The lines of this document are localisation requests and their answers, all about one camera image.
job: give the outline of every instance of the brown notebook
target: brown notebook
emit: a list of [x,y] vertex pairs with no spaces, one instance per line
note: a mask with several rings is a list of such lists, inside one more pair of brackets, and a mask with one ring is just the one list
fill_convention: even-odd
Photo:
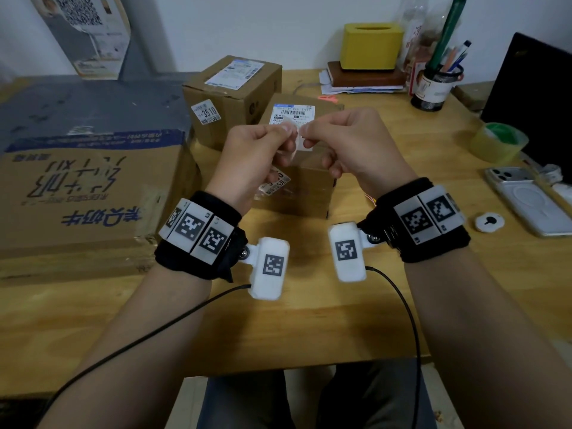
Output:
[[328,73],[332,87],[375,87],[402,86],[405,74],[399,69],[393,71],[359,71],[342,69],[340,62],[328,62]]

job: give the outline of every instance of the left hand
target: left hand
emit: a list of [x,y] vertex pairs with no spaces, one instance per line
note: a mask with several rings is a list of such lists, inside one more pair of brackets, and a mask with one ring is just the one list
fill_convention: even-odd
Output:
[[244,216],[252,207],[258,187],[264,182],[278,181],[278,174],[271,171],[271,165],[290,164],[297,134],[296,125],[290,122],[233,127],[205,191]]

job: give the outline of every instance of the gray pants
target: gray pants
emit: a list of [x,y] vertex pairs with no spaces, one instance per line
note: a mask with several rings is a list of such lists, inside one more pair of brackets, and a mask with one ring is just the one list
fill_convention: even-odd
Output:
[[[338,364],[322,390],[317,429],[409,429],[415,403],[415,360]],[[209,378],[197,429],[293,429],[284,372]],[[416,428],[436,429],[422,378]]]

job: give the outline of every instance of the black monitor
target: black monitor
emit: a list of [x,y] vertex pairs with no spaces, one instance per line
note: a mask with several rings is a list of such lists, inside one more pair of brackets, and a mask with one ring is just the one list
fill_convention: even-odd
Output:
[[481,116],[530,139],[524,152],[541,166],[562,168],[572,184],[572,54],[520,33],[512,38]]

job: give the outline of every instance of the desk surface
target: desk surface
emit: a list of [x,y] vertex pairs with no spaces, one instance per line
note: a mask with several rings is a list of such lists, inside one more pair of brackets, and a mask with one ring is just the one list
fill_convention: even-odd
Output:
[[[317,79],[317,71],[285,71],[282,87],[289,93]],[[303,87],[297,93],[317,96],[319,89]],[[346,107],[376,107],[417,173],[444,184],[466,216],[497,212],[505,217],[505,227],[494,234],[469,226],[473,250],[549,336],[572,337],[570,240],[534,237],[485,184],[479,171],[487,163],[466,150],[481,122],[453,97],[439,113],[414,109],[403,94],[338,98]],[[187,374],[414,355],[409,319],[388,283],[376,274],[354,284],[336,279],[327,227],[359,221],[370,209],[354,177],[344,175],[328,221],[249,212],[241,227],[251,241],[273,236],[290,242],[284,293],[279,301],[266,302],[236,292],[210,305]],[[412,305],[397,254],[381,246],[364,257],[366,264],[388,274]],[[237,283],[248,282],[249,266],[237,265],[233,275]],[[0,397],[59,388],[140,280],[127,276],[0,286]],[[213,293],[228,287],[218,280]]]

